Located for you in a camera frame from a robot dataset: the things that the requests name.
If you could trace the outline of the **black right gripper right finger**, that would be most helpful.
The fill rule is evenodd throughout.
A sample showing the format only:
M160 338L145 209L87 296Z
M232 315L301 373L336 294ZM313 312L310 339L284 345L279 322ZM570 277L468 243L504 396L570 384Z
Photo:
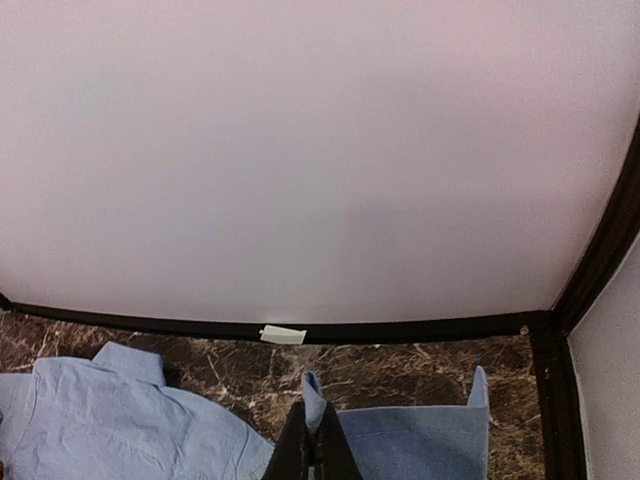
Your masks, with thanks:
M319 480L362 480L334 406L327 403L312 434L313 475Z

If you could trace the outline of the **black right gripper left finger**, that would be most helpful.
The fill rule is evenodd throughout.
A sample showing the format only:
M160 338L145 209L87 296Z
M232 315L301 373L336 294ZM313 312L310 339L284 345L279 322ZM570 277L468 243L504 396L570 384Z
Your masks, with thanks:
M307 480L311 461L311 441L302 401L292 404L263 480Z

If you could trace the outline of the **light blue long sleeve shirt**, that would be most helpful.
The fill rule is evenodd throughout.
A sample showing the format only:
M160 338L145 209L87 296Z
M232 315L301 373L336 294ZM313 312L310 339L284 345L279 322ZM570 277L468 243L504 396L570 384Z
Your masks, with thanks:
M314 373L302 386L315 479L312 434L330 402ZM336 412L363 479L488 475L482 369L465 405ZM262 479L276 442L223 406L169 387L157 354L114 342L92 359L41 358L28 374L1 377L5 479Z

